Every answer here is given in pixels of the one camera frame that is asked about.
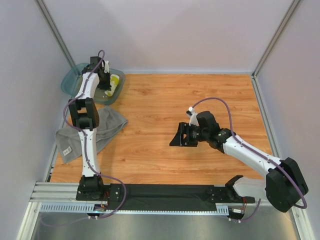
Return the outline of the yellow green patterned towel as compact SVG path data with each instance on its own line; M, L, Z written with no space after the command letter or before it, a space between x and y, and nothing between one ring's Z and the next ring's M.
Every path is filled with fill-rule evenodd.
M107 97L113 96L119 82L120 82L120 77L117 74L110 75L110 88L104 92Z

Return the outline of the grey towel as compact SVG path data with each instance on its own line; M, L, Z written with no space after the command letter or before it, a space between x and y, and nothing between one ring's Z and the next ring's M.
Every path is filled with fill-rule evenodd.
M127 126L128 120L108 105L100 108L98 115L99 126L96 133L96 150L99 153ZM59 129L55 134L55 143L65 164L82 155L81 140L78 131L74 128L65 126Z

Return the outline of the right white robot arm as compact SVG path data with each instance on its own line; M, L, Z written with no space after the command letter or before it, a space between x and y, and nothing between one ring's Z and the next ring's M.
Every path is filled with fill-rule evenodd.
M171 147L197 147L199 142L206 142L215 150L236 158L262 176L262 179L238 175L227 183L232 193L239 197L264 199L280 212L287 212L297 207L307 206L305 195L309 188L298 163L287 157L265 153L244 141L228 128L221 128L210 111L196 113L190 107L187 112L189 122L180 122L178 129L169 143Z

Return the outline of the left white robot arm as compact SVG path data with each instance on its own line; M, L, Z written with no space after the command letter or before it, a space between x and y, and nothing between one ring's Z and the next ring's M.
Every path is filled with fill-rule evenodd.
M78 201L102 201L105 186L97 161L97 128L100 117L94 102L96 88L110 82L110 69L100 56L92 56L82 70L82 83L75 98L68 102L72 126L78 131L83 168L77 189Z

